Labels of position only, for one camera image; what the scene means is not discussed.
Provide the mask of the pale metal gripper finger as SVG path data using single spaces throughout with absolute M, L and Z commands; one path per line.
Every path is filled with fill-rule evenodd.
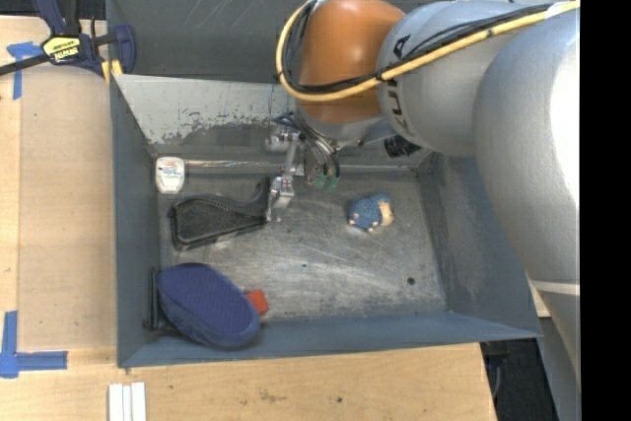
M 275 221 L 280 222 L 282 215 L 289 206 L 295 195 L 294 186 L 291 181 L 280 181 L 275 200 Z
M 281 210 L 281 196 L 282 196 L 282 177 L 276 176 L 270 181 L 266 219 L 268 222 L 277 222 L 280 219 Z

